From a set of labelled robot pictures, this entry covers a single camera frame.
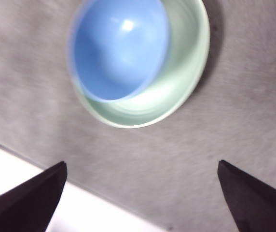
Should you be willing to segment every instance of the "green bowl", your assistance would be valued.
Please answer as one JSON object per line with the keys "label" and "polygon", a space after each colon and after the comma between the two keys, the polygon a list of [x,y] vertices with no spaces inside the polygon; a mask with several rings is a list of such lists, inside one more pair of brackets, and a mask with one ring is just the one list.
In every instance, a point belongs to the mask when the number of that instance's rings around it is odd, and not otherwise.
{"label": "green bowl", "polygon": [[142,93],[124,101],[97,102],[75,86],[86,109],[100,121],[119,128],[156,123],[176,111],[195,89],[204,70],[210,28],[202,0],[162,0],[171,28],[166,64]]}

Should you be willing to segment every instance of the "bowl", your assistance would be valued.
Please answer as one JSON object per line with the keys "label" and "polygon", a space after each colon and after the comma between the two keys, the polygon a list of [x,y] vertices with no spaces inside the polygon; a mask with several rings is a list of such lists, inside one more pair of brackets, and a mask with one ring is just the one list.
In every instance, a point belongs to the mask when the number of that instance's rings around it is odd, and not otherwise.
{"label": "bowl", "polygon": [[158,75],[169,46],[160,0],[90,0],[70,32],[74,83],[99,102],[131,98]]}
{"label": "bowl", "polygon": [[195,89],[206,64],[210,28],[201,0],[163,0],[171,30],[167,64],[142,93],[120,102],[96,102],[77,88],[81,103],[98,120],[119,128],[139,128],[175,112]]}

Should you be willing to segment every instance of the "gray table surface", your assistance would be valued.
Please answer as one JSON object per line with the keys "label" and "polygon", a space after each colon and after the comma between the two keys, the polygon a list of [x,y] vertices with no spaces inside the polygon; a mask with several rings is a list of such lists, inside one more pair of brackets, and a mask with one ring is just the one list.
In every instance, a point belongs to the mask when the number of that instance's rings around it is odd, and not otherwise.
{"label": "gray table surface", "polygon": [[204,0],[211,50],[196,91],[155,125],[123,130],[78,101],[65,45],[80,0],[0,0],[0,144],[176,232],[236,232],[226,159],[276,188],[276,0]]}

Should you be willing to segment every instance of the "bowl rim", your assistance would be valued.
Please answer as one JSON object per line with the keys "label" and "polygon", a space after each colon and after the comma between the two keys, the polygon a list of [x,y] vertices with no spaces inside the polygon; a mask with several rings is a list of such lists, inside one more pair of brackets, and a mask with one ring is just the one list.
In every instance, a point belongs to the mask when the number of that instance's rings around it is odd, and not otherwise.
{"label": "bowl rim", "polygon": [[168,51],[169,51],[169,45],[170,45],[170,34],[171,34],[171,29],[170,29],[170,23],[169,23],[169,18],[166,12],[166,9],[164,7],[164,4],[161,0],[153,0],[155,1],[158,6],[159,9],[161,11],[161,15],[163,16],[163,20],[165,22],[163,28],[165,31],[165,35],[164,35],[164,42],[163,42],[163,47],[164,49],[162,50],[162,54],[159,56],[159,60],[158,60],[158,65],[156,68],[154,68],[154,72],[151,72],[149,74],[148,77],[145,77],[143,82],[137,86],[133,91],[131,91],[129,94],[121,97],[121,98],[117,98],[117,99],[113,99],[113,100],[109,100],[109,99],[104,99],[102,97],[99,97],[97,95],[94,95],[91,91],[88,90],[88,88],[86,86],[84,86],[84,84],[80,81],[76,66],[75,66],[75,58],[74,58],[74,54],[73,54],[73,50],[74,50],[74,44],[75,44],[75,40],[76,40],[76,36],[77,36],[77,32],[79,29],[79,25],[81,24],[81,21],[83,20],[83,16],[85,15],[85,13],[89,10],[89,8],[92,7],[92,5],[99,0],[84,0],[82,1],[79,6],[77,7],[75,13],[73,14],[73,17],[71,19],[71,23],[70,23],[70,27],[67,33],[67,46],[66,46],[66,56],[67,56],[67,70],[69,71],[69,74],[71,76],[72,82],[73,84],[80,89],[80,91],[84,94],[87,95],[88,97],[90,97],[92,100],[95,100],[97,102],[120,102],[123,100],[127,100],[130,99],[134,96],[136,96],[137,94],[141,93],[143,90],[145,90],[157,77],[158,74],[160,73],[160,71],[162,70],[162,68],[165,65],[165,61],[168,55]]}

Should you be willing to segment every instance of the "blue bowl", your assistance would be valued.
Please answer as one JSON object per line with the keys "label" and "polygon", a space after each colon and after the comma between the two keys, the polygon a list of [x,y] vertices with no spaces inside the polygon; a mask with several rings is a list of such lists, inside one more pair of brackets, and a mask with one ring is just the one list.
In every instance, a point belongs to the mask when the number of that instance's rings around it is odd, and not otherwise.
{"label": "blue bowl", "polygon": [[90,0],[71,34],[70,66],[93,100],[135,96],[157,76],[169,44],[169,21],[160,0]]}

